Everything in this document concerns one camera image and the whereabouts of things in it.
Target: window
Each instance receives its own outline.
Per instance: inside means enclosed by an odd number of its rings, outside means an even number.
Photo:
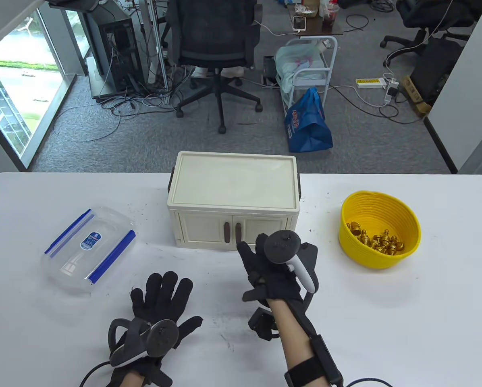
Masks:
[[[18,156],[62,83],[38,12],[0,42],[0,130]]]
[[[77,39],[78,48],[80,50],[81,56],[85,57],[87,51],[89,50],[89,42],[85,37],[85,32],[83,30],[83,26],[81,25],[81,21],[77,11],[66,11],[67,17],[69,18],[69,23],[71,24],[71,28],[75,37]]]

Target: gloved hand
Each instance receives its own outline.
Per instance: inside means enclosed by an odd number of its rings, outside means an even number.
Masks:
[[[256,239],[256,252],[253,253],[246,242],[237,244],[237,251],[243,260],[248,281],[254,289],[243,294],[243,301],[259,301],[268,306],[267,299],[297,300],[302,302],[300,297],[300,285],[297,276],[290,271],[287,265],[272,263],[264,253],[264,242],[268,238],[266,234],[259,234]]]
[[[159,273],[153,273],[146,282],[146,295],[143,297],[141,289],[133,289],[130,293],[132,299],[132,309],[135,317],[139,317],[151,324],[165,319],[173,320],[177,323],[184,313],[189,295],[193,289],[193,282],[189,278],[183,278],[173,295],[173,290],[177,284],[178,276],[173,271],[168,271],[162,277]],[[179,326],[179,337],[173,348],[180,345],[180,341],[196,328],[202,325],[199,316],[191,317]],[[125,335],[118,341],[118,347],[125,341]],[[162,357],[150,358],[148,356],[134,361],[124,367],[114,368],[110,383],[107,387],[118,387],[125,378],[125,375],[134,370],[145,378],[145,385],[155,383],[160,387],[170,387],[173,381],[169,376],[160,370]]]

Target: road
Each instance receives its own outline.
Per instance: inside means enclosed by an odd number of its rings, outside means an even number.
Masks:
[[[23,71],[0,67],[0,80],[23,117],[28,117],[29,114],[38,114],[42,117],[62,83],[62,76],[54,71],[27,70],[35,75],[29,77],[22,76]],[[33,98],[40,97],[46,98],[48,102],[33,101]],[[31,132],[37,129],[38,121],[27,119]]]

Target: container label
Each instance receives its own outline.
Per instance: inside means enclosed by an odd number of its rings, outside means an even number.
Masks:
[[[99,233],[91,233],[83,242],[80,243],[80,247],[84,250],[90,250],[100,239],[101,235]]]

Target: small table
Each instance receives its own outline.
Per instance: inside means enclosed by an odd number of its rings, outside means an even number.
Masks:
[[[182,321],[204,324],[168,353],[173,385],[285,385],[278,339],[247,322],[259,306],[237,252],[178,249],[166,205],[169,173],[0,174],[0,386],[75,387],[108,360],[107,330],[132,318],[129,293],[150,273],[194,282]],[[300,175],[296,232],[318,246],[320,290],[307,314],[346,383],[383,378],[396,387],[482,386],[482,175]],[[352,262],[338,242],[352,192],[407,203],[422,227],[419,249],[388,270]],[[131,217],[137,237],[90,297],[46,281],[40,256],[75,217],[104,205]],[[85,387],[103,386],[110,367]]]
[[[289,12],[289,17],[291,22],[293,22],[293,16],[295,16],[295,7],[288,6],[287,10]],[[343,31],[339,27],[339,24],[335,22],[330,28],[325,28],[323,26],[323,18],[316,15],[314,18],[307,18],[305,22],[305,31],[297,34],[298,37],[312,37],[312,36],[333,36],[333,35],[343,35]]]

